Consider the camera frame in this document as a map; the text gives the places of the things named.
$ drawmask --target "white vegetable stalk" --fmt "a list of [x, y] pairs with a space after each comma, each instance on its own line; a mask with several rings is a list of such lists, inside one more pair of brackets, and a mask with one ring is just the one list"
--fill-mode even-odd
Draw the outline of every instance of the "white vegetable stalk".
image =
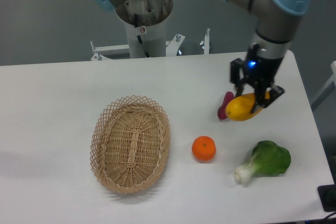
[[246, 164], [239, 165], [235, 169], [235, 179], [239, 182], [245, 183], [254, 175], [255, 168], [253, 166], [253, 158]]

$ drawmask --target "wicker basket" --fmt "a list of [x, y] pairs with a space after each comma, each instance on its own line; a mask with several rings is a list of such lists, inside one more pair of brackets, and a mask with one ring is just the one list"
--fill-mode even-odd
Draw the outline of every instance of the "wicker basket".
[[109, 190], [135, 193], [159, 178], [169, 142], [169, 121], [161, 106], [147, 97], [118, 99], [96, 125], [91, 169]]

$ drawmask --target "green leafy vegetable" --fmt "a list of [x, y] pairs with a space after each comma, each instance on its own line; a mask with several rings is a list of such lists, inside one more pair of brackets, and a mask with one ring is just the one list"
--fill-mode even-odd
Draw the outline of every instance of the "green leafy vegetable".
[[254, 174], [278, 175], [286, 172], [291, 162], [289, 151], [272, 141], [261, 141], [252, 151], [252, 157], [235, 169], [235, 178], [247, 182]]

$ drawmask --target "gray floor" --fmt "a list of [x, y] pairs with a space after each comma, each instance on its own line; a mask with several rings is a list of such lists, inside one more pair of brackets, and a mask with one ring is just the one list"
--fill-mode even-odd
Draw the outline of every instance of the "gray floor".
[[[96, 46], [126, 44], [115, 13], [92, 0], [0, 0], [0, 65], [85, 61]], [[312, 0], [291, 50], [309, 99], [331, 76], [336, 60], [336, 0]], [[167, 38], [185, 35], [185, 54], [200, 54], [210, 27], [212, 53], [246, 51], [256, 19], [221, 0], [174, 0]], [[336, 155], [336, 92], [314, 116], [327, 156]]]

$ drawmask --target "fake fruit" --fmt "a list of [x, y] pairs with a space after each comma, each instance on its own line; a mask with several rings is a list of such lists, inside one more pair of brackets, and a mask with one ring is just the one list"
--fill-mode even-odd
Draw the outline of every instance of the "fake fruit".
[[[266, 92], [266, 99], [269, 99], [269, 92]], [[256, 98], [253, 93], [236, 97], [226, 106], [225, 113], [227, 117], [234, 121], [245, 121], [253, 118], [262, 110], [262, 108], [258, 108], [251, 114], [255, 100]]]
[[225, 112], [226, 106], [234, 98], [235, 98], [235, 95], [231, 91], [226, 92], [226, 94], [224, 96], [223, 104], [218, 108], [218, 111], [217, 111], [217, 116], [218, 116], [219, 119], [224, 120], [224, 119], [227, 118], [227, 115], [226, 115], [226, 112]]
[[254, 174], [283, 174], [291, 163], [289, 151], [272, 141], [261, 141], [252, 151], [251, 158], [235, 169], [235, 179], [247, 182]]
[[195, 139], [191, 150], [200, 161], [209, 161], [216, 154], [216, 145], [211, 137], [199, 136]]

